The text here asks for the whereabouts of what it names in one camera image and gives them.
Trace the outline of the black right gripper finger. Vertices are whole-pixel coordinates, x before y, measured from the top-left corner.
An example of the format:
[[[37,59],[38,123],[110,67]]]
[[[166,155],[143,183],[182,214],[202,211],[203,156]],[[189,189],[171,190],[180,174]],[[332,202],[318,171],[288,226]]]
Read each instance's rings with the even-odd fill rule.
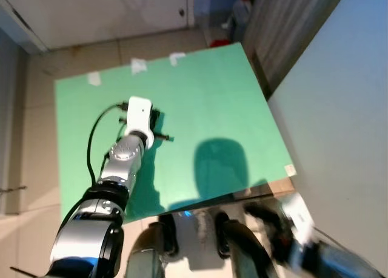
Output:
[[[274,214],[245,214],[245,225],[249,229],[273,229],[275,227],[275,215]]]
[[[274,209],[266,208],[266,206],[259,203],[247,204],[247,214],[254,218],[279,218]]]

